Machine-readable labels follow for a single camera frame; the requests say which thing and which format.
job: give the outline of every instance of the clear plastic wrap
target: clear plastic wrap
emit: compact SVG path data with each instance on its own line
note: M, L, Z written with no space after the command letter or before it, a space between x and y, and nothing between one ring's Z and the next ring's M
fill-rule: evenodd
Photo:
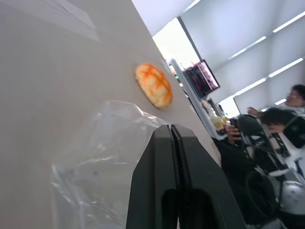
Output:
M52 165L56 229L125 228L132 173L164 120L107 101Z

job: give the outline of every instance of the ceiling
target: ceiling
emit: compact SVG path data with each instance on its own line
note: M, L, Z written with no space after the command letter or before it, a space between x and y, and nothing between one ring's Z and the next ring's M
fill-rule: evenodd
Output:
M152 36L190 6L194 0L132 0Z

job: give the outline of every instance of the man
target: man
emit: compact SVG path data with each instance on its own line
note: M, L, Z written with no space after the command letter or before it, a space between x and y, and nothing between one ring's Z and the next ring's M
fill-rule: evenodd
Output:
M305 116L305 85L294 85L286 97L285 106L278 106L278 108L291 110L300 116ZM259 112L252 107L250 107L248 113L258 118L263 114L263 112ZM242 140L240 132L235 126L228 126L226 131L228 135L228 143L235 145L236 141Z

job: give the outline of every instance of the ceiling light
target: ceiling light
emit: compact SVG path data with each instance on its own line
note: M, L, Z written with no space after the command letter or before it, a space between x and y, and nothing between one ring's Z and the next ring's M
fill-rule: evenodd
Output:
M260 39L258 39L257 41L253 42L252 44L248 45L247 47L245 47L244 49L241 49L239 52L235 53L233 56L231 56L230 58L228 58L229 60L238 56L239 54L243 53L244 51L250 49L252 46L256 45L257 43L265 40L267 37L261 37Z
M279 73L281 73L281 72L287 70L288 68L290 68L290 67L296 65L297 63L300 63L302 60L303 60L303 58L300 58L300 59L297 59L296 61L293 61L292 63L290 63L290 64L284 66L283 68L280 68L279 70L276 70L275 72L271 73L271 74L269 75L269 77L272 78L272 77L278 75Z
M241 95L242 93L245 93L246 91L249 91L250 89L256 87L257 85L259 85L259 84L261 84L261 83L263 83L263 82L265 82L265 81L266 81L265 78L263 78L263 79L261 79L261 80L259 80L259 81L256 81L255 83L253 83L253 84L251 84L251 85L245 87L244 89L242 89L242 90L236 92L235 95Z
M200 0L195 0L191 5L189 5L188 8L186 8L185 10L183 10L183 13L187 12L191 7L193 7L194 5L196 5L198 2L200 2Z
M276 102L276 103L275 103L275 105L282 104L283 102L286 102L286 99L282 99L282 100L280 100L280 101Z
M290 25L292 22L295 22L296 20L300 19L301 17L303 17L305 15L305 11L297 16L295 16L294 18L292 18L291 20L289 20L288 22L286 22L285 24L277 27L275 30L273 30L273 32L278 32L280 31L282 28L285 28L287 25Z

